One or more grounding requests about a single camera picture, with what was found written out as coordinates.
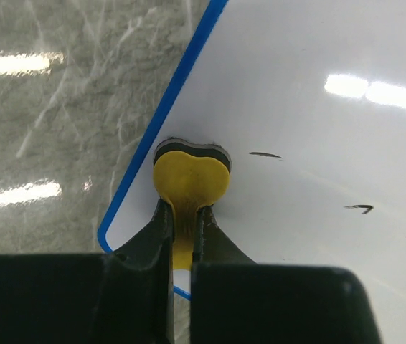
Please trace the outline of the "blue framed whiteboard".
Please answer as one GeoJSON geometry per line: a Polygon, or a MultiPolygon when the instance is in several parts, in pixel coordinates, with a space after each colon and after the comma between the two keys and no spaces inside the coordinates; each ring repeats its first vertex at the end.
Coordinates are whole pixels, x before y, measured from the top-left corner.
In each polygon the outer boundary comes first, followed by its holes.
{"type": "Polygon", "coordinates": [[[230,155],[222,230],[258,262],[336,265],[406,343],[406,1],[211,1],[98,230],[151,218],[156,146],[230,155]]]}

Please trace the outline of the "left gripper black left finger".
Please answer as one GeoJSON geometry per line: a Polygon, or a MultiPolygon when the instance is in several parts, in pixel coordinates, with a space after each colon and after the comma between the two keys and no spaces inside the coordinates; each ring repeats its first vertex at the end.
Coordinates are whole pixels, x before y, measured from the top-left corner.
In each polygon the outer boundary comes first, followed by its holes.
{"type": "Polygon", "coordinates": [[[173,212],[159,199],[147,225],[114,254],[122,263],[119,306],[135,343],[173,342],[173,212]]]}

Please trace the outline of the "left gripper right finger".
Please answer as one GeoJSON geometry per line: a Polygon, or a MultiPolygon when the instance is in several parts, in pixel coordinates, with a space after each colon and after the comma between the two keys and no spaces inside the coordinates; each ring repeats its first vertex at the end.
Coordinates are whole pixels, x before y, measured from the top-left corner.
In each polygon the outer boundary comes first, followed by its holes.
{"type": "Polygon", "coordinates": [[[197,211],[191,239],[191,272],[202,263],[256,264],[220,229],[211,206],[197,211]]]}

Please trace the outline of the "yellow eraser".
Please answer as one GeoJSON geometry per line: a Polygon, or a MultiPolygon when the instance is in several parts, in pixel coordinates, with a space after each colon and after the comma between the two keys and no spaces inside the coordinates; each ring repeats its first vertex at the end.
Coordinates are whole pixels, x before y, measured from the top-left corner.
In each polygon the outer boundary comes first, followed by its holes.
{"type": "Polygon", "coordinates": [[[213,206],[228,189],[232,162],[219,145],[168,138],[154,151],[154,187],[174,217],[173,269],[191,269],[200,209],[213,206]]]}

